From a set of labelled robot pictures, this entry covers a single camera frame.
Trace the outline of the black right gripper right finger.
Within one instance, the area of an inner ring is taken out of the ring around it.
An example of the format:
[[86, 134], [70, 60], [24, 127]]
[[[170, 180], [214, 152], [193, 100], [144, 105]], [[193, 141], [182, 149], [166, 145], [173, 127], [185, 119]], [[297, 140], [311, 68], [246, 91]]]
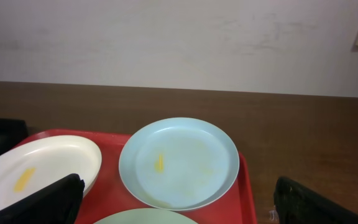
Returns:
[[273, 194], [281, 224], [358, 224], [358, 214], [288, 177], [279, 177]]

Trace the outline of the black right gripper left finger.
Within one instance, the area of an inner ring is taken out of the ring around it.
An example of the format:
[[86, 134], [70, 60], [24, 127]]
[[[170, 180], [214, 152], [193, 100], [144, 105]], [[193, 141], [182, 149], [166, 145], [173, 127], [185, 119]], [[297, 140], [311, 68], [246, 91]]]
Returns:
[[0, 210], [0, 224], [73, 224], [83, 200], [84, 180], [66, 177]]

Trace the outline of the white plate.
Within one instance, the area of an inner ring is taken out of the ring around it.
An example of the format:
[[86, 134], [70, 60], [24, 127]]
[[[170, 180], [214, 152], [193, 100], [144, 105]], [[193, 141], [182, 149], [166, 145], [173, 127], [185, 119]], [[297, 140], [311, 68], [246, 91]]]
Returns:
[[0, 156], [0, 210], [69, 174], [85, 182], [86, 195], [101, 163], [96, 143], [80, 136], [52, 136], [11, 149]]

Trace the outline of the light blue plate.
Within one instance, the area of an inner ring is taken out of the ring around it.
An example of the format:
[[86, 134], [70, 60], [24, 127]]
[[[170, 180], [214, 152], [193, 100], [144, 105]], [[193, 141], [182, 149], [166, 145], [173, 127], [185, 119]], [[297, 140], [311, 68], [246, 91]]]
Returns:
[[129, 138], [118, 168], [122, 183], [137, 200], [182, 212], [225, 195], [239, 166], [237, 147], [222, 129], [195, 118], [167, 118]]

